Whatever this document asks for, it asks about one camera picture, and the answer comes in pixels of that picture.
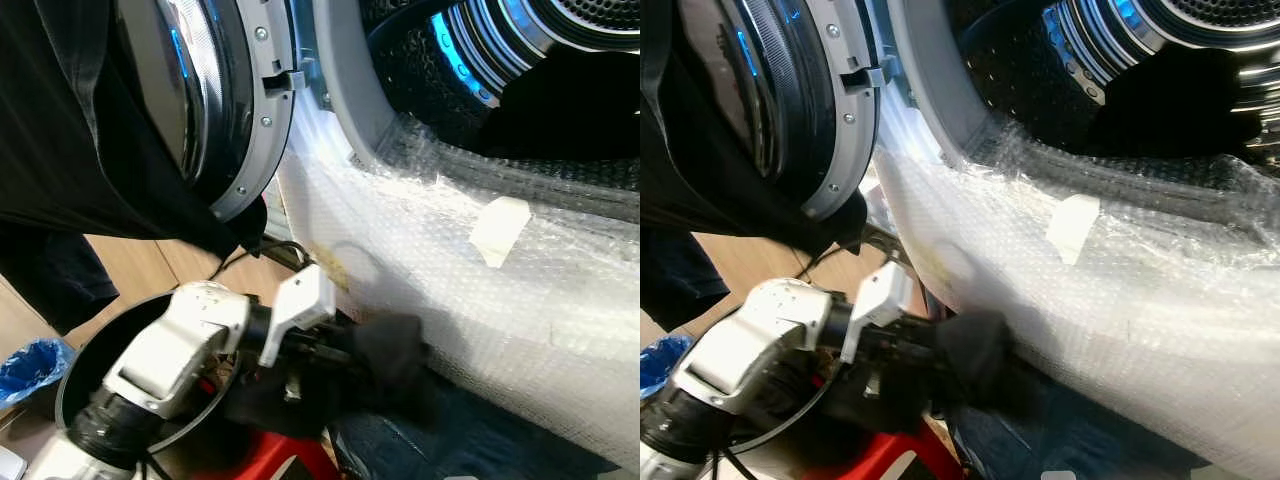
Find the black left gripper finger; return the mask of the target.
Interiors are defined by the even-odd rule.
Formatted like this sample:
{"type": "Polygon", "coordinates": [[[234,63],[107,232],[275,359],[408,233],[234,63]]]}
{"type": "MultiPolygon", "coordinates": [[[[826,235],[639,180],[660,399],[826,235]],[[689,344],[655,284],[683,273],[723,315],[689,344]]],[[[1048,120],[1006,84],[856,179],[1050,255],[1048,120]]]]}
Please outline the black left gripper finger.
{"type": "Polygon", "coordinates": [[[1006,316],[992,310],[955,314],[934,329],[938,346],[960,348],[1005,348],[1009,344],[1006,316]]]}
{"type": "Polygon", "coordinates": [[[407,314],[366,317],[353,328],[352,342],[357,351],[365,353],[417,351],[424,346],[422,321],[407,314]]]}
{"type": "Polygon", "coordinates": [[[959,390],[997,390],[1007,384],[1014,353],[995,347],[941,348],[950,381],[959,390]]]}
{"type": "Polygon", "coordinates": [[[428,355],[422,349],[358,352],[361,385],[375,394],[410,394],[434,388],[428,355]]]}

